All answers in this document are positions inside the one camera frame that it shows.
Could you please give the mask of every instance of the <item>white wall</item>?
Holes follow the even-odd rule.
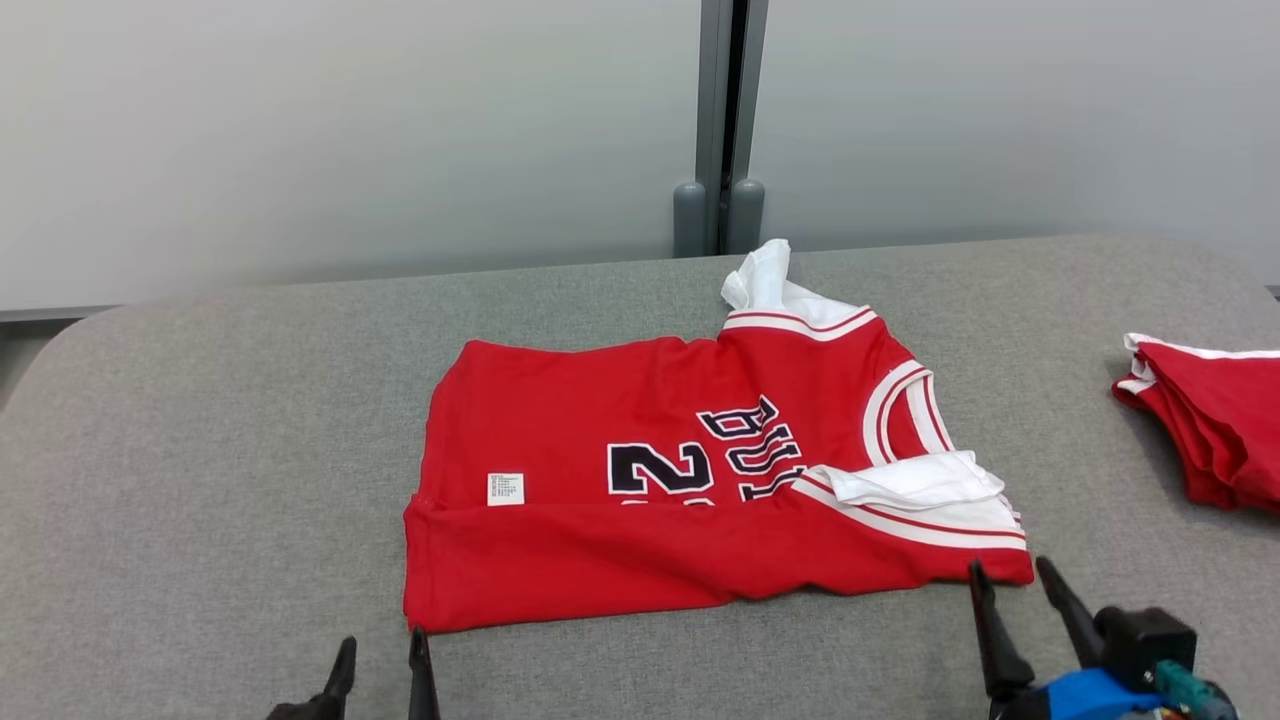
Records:
[[[0,311],[668,256],[699,13],[5,0]]]
[[[1277,31],[1257,0],[774,0],[762,236],[1151,231],[1280,284]]]

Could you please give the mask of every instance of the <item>blue component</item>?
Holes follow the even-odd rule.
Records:
[[[1161,706],[1158,694],[1132,693],[1101,667],[1068,673],[1044,689],[1051,720],[1116,720]]]

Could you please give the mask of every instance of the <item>garment tag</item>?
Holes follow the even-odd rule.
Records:
[[[524,473],[489,473],[489,506],[524,505]]]

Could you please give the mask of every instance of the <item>cushioned table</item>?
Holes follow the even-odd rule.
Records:
[[[348,717],[402,717],[401,512],[435,382],[472,337],[713,336],[731,258],[256,288],[54,340],[0,415],[0,716],[262,717],[360,639]],[[1094,609],[1158,603],[1249,717],[1280,717],[1280,519],[1188,503],[1110,382],[1121,334],[1280,347],[1280,309],[1193,246],[1073,237],[797,255],[937,373],[956,445]],[[1074,666],[1004,588],[1043,679]],[[986,717],[968,591],[801,592],[433,638],[445,720]]]

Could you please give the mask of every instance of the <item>red jersey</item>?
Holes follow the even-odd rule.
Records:
[[[467,343],[431,398],[404,514],[411,626],[910,588],[964,580],[979,556],[996,579],[1032,580],[1002,497],[850,505],[806,474],[952,446],[929,370],[869,307],[786,283],[778,242],[730,275],[741,309],[716,340]]]
[[[1193,502],[1280,512],[1280,351],[1224,352],[1129,333],[1133,368],[1115,383],[1126,405],[1169,429]]]

